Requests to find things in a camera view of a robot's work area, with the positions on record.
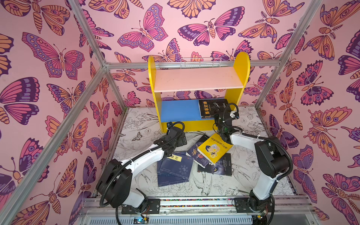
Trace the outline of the black book orange title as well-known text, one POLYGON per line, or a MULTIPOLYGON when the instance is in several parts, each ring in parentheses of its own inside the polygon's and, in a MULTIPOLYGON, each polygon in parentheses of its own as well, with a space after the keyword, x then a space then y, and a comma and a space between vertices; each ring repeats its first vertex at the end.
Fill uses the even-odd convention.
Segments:
POLYGON ((201 119, 211 119, 214 115, 225 110, 228 101, 225 98, 212 98, 198 100, 201 119))

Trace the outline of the purple book gold characters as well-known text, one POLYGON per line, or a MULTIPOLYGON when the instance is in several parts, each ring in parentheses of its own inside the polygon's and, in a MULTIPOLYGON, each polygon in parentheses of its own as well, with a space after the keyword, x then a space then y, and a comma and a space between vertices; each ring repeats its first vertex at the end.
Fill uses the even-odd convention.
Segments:
POLYGON ((186 152, 186 155, 192 157, 193 160, 202 168, 206 168, 210 164, 201 152, 198 150, 198 147, 203 144, 209 137, 203 135, 190 149, 186 152))

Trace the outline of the yellow cartoon book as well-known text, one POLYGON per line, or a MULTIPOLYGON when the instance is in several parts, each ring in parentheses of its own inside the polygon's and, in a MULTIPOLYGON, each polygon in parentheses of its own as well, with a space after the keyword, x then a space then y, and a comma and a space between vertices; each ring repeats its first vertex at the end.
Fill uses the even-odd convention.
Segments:
POLYGON ((211 164, 216 164, 231 148, 219 134, 213 134, 197 149, 211 164))

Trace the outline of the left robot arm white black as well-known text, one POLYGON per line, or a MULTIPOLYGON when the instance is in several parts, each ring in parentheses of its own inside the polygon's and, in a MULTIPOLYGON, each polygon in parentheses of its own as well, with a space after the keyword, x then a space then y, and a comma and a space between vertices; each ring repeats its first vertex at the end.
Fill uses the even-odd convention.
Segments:
POLYGON ((187 144, 185 124, 169 122, 167 132, 144 152, 137 156, 119 161, 112 159, 105 166, 99 178, 96 191, 100 194, 99 207, 120 206, 132 207, 137 213, 148 208, 148 197, 137 188, 132 187, 134 178, 152 164, 172 156, 177 147, 187 144))

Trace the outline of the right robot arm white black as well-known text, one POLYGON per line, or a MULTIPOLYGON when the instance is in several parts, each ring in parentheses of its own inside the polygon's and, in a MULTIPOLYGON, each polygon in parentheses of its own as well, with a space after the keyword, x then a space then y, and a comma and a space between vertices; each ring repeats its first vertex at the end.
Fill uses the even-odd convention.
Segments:
POLYGON ((250 191, 248 200, 240 206, 252 212, 274 210, 273 192, 279 181, 292 172, 292 159, 277 137, 247 134, 240 127, 234 126, 232 122, 240 118, 238 106, 231 109, 234 105, 230 103, 224 109, 215 111, 217 132, 228 144, 254 150, 260 168, 255 187, 250 191))

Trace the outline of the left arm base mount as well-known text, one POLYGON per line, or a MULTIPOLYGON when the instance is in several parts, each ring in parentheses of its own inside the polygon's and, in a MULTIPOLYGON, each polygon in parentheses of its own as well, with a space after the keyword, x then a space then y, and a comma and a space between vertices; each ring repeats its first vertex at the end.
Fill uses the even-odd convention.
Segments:
POLYGON ((121 214, 159 214, 160 212, 160 199, 145 199, 139 207, 133 206, 122 207, 121 214))

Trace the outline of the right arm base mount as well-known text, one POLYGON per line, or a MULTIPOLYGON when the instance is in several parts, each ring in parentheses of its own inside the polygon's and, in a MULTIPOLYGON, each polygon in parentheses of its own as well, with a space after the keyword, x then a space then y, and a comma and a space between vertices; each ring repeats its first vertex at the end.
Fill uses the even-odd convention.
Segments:
POLYGON ((238 213, 257 213, 273 212, 275 200, 269 197, 265 200, 259 200, 255 196, 237 197, 232 200, 233 206, 238 213))

